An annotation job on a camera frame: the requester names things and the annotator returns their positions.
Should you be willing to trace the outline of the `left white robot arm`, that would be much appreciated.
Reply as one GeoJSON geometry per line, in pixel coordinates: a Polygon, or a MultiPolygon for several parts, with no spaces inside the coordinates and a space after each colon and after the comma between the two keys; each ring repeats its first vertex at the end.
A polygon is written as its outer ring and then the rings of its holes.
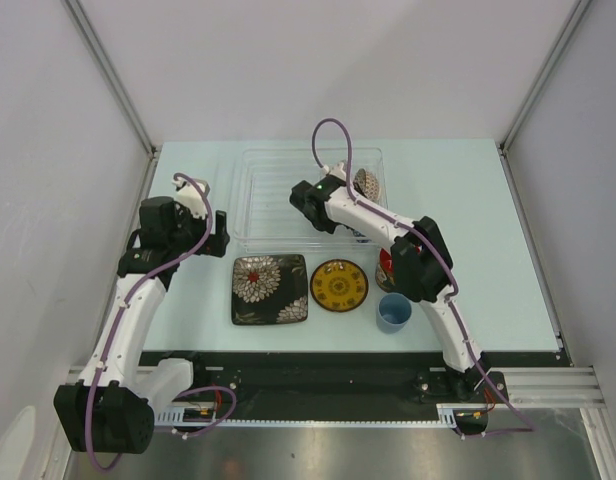
{"type": "Polygon", "coordinates": [[[221,258],[229,240],[225,212],[213,211],[202,194],[181,191],[141,203],[97,345],[77,381],[59,386],[53,399],[74,451],[140,454],[156,417],[179,393],[195,400],[207,392],[208,374],[187,359],[162,360],[144,379],[136,373],[179,265],[192,255],[221,258]]]}

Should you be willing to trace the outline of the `clear plastic dish rack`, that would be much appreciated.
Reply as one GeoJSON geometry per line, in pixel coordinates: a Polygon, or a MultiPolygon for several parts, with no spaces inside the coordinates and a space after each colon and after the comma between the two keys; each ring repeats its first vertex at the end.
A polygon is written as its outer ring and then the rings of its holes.
{"type": "Polygon", "coordinates": [[[319,232],[289,201],[302,180],[311,184],[324,177],[309,148],[251,148],[234,169],[231,235],[248,252],[344,251],[373,243],[339,226],[335,233],[319,232]]]}

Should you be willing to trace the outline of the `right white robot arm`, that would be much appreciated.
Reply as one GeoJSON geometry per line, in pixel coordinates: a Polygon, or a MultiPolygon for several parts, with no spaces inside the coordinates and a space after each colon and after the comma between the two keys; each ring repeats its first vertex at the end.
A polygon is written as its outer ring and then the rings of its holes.
{"type": "Polygon", "coordinates": [[[434,220],[393,213],[348,189],[334,175],[315,184],[299,182],[289,201],[316,230],[333,234],[344,226],[387,251],[396,291],[421,306],[442,346],[451,393],[472,401],[484,391],[490,363],[454,303],[459,287],[453,262],[434,220]]]}

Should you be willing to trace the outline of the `pink patterned bowl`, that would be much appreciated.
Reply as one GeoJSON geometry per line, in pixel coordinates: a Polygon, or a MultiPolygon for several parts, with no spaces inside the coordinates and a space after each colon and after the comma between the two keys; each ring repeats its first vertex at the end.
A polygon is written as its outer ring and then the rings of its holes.
{"type": "Polygon", "coordinates": [[[357,193],[365,199],[378,203],[381,196],[381,186],[378,178],[369,170],[360,168],[353,178],[353,186],[357,193]]]}

